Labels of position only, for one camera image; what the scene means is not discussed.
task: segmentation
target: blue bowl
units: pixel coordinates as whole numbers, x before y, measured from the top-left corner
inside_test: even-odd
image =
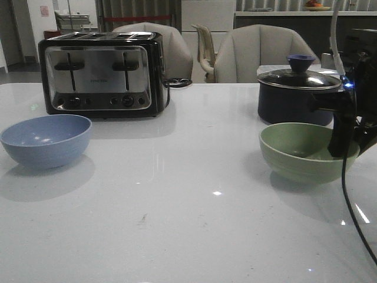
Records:
[[[43,116],[5,129],[0,141],[19,164],[32,169],[49,169],[69,164],[84,152],[91,126],[91,120],[83,116]]]

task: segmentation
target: doorway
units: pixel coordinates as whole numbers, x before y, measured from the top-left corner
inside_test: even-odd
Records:
[[[11,0],[0,0],[0,38],[7,66],[24,62]]]

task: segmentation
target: beige chair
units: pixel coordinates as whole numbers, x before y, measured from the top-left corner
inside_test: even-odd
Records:
[[[215,83],[214,62],[216,53],[213,48],[213,40],[210,30],[204,25],[191,25],[198,32],[198,54],[197,61],[201,68],[206,72],[205,82]]]
[[[164,63],[167,78],[191,79],[193,71],[193,56],[176,28],[168,25],[141,22],[124,25],[113,30],[114,32],[148,31],[157,32],[163,36]]]
[[[230,31],[214,64],[217,83],[257,83],[260,65],[287,65],[287,55],[318,57],[295,31],[270,25],[251,25]]]

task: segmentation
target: black appliance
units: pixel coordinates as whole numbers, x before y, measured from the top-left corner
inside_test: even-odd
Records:
[[[47,113],[148,117],[169,103],[162,36],[73,32],[39,43]]]

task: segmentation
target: blue light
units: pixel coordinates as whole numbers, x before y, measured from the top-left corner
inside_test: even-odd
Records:
[[[344,86],[346,88],[353,88],[353,84],[352,83],[346,83],[346,84],[344,84]]]

